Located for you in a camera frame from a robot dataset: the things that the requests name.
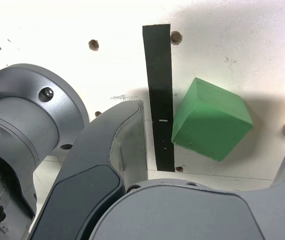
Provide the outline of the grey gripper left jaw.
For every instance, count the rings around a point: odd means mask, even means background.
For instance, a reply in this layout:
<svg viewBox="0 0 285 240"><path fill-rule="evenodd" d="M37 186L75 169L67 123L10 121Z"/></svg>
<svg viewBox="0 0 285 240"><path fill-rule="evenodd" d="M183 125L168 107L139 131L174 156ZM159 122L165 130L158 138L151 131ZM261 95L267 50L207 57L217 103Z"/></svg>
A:
<svg viewBox="0 0 285 240"><path fill-rule="evenodd" d="M87 240L126 189L147 180L144 104L123 101L94 119L69 151L30 234Z"/></svg>

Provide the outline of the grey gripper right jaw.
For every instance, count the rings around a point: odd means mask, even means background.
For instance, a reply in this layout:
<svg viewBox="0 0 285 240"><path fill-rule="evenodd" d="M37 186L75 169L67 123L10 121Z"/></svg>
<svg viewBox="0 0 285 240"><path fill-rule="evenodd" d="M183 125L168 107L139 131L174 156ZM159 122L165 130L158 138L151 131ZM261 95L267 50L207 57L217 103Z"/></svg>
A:
<svg viewBox="0 0 285 240"><path fill-rule="evenodd" d="M221 191L151 181L114 203L90 239L285 240L285 157L265 189Z"/></svg>

